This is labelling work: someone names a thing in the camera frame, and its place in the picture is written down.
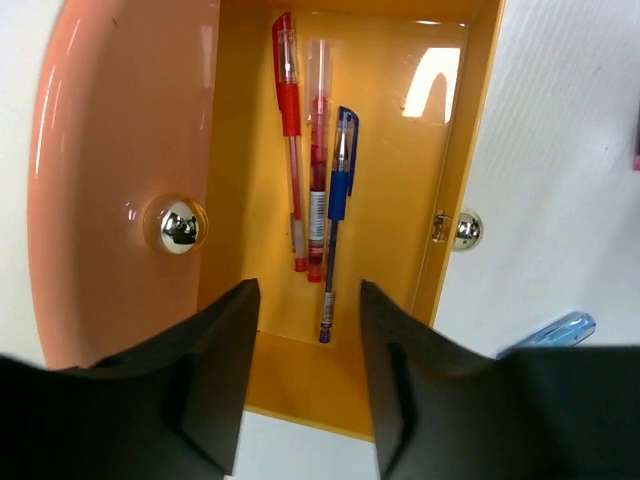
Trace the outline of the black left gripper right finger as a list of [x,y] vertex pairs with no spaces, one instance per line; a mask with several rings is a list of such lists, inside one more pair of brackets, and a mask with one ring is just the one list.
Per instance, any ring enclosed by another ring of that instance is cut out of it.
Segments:
[[475,353],[360,287],[383,479],[635,479],[639,350]]

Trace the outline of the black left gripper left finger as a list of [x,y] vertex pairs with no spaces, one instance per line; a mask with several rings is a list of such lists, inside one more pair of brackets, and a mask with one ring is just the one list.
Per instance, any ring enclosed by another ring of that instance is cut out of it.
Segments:
[[260,289],[86,367],[1,360],[5,479],[222,479],[233,472]]

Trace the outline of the orange top drawer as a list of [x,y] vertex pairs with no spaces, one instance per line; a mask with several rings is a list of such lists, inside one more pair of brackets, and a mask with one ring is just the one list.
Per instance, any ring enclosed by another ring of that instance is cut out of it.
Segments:
[[67,1],[36,96],[29,270],[45,362],[90,365],[191,316],[200,254],[148,212],[206,196],[221,5]]

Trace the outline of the blue gel pen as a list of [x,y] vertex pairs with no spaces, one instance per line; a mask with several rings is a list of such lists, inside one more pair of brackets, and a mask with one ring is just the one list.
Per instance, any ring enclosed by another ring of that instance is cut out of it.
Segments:
[[351,109],[340,106],[337,111],[333,161],[329,185],[327,219],[329,221],[323,314],[319,342],[331,341],[334,322],[335,271],[339,226],[346,216],[347,198],[352,195],[359,136],[359,117]]

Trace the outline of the yellow drawer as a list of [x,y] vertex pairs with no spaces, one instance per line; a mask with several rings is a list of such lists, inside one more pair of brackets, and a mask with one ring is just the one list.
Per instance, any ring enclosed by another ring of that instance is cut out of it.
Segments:
[[[225,1],[221,5],[198,302],[258,281],[248,411],[371,439],[359,290],[378,284],[432,324],[488,90],[500,1]],[[318,342],[322,288],[294,269],[288,152],[271,27],[290,12],[298,56],[333,46],[332,108],[360,119],[339,228],[335,320]]]

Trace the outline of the red pen dark cap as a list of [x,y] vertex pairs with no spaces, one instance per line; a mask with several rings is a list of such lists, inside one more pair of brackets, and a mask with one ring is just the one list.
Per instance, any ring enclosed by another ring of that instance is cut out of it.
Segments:
[[326,39],[308,43],[305,119],[310,127],[308,272],[311,283],[322,280],[325,248],[326,185],[330,119],[332,46]]

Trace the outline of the red pen clear clip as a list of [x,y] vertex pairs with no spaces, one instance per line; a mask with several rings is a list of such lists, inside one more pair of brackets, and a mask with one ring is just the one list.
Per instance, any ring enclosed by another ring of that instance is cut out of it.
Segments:
[[294,270],[304,272],[307,269],[307,257],[301,188],[300,95],[296,35],[290,12],[281,14],[272,25],[272,59],[282,132],[289,155],[290,223]]

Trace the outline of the pink red gel pen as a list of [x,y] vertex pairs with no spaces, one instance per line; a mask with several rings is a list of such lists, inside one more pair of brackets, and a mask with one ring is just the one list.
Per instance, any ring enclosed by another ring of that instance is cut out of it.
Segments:
[[634,156],[632,160],[632,169],[635,172],[640,171],[640,115],[638,113],[638,118],[636,122],[635,128],[635,137],[634,137]]

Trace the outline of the cream drawer cabinet shell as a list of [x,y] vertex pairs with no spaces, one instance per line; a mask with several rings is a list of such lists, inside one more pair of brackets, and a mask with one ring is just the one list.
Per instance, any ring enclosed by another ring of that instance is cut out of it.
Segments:
[[1,352],[40,366],[28,261],[29,157],[40,73],[62,5],[1,3]]

